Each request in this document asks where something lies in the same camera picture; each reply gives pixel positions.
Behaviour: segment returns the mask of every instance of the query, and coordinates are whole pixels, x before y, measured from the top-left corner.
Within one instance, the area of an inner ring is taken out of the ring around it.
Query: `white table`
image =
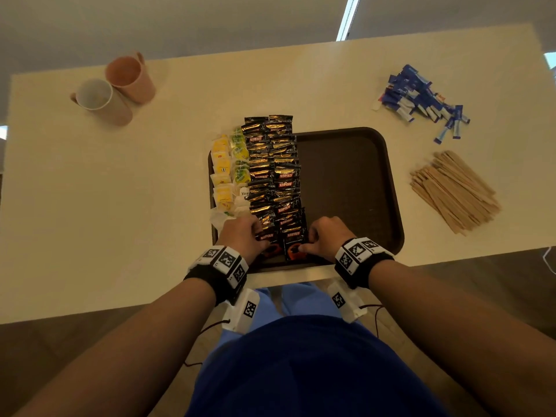
[[[503,212],[454,235],[409,186],[441,125],[371,110],[409,63],[471,124],[446,140],[498,191]],[[400,35],[149,62],[158,93],[124,128],[68,95],[103,67],[13,77],[0,210],[0,323],[147,303],[211,244],[209,140],[244,116],[294,115],[294,131],[368,126],[387,143],[405,231],[423,265],[556,244],[556,88],[529,25]],[[261,273],[251,287],[333,276]]]

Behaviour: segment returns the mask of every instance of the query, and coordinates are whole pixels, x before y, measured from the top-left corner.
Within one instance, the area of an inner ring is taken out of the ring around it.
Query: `forearm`
[[[502,415],[556,409],[556,342],[504,311],[394,261],[369,287],[428,356]]]
[[[17,417],[147,415],[183,364],[216,301],[188,279],[69,364]]]

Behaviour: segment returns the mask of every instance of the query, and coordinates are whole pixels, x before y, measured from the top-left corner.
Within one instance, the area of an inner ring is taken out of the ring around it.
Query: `navy shirt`
[[[447,416],[396,353],[330,316],[288,316],[222,346],[187,417]]]

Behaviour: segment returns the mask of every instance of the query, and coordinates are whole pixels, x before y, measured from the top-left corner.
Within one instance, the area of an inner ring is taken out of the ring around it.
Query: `brown tray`
[[[369,237],[397,254],[404,245],[392,171],[382,135],[369,127],[297,133],[301,164],[301,202],[310,225],[322,216],[338,216],[360,237]],[[212,160],[208,155],[209,172]],[[211,207],[212,181],[209,177]],[[212,227],[212,242],[218,233]],[[327,265],[310,257],[286,262],[283,256],[258,259],[251,272]]]

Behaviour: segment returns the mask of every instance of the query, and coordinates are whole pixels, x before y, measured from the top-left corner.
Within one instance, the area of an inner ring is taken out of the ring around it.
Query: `cup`
[[[145,104],[155,97],[155,85],[140,52],[116,58],[106,66],[105,76],[112,86],[138,104]]]
[[[123,101],[121,94],[102,79],[89,79],[81,84],[70,99],[101,119],[113,125],[129,124],[133,113]]]

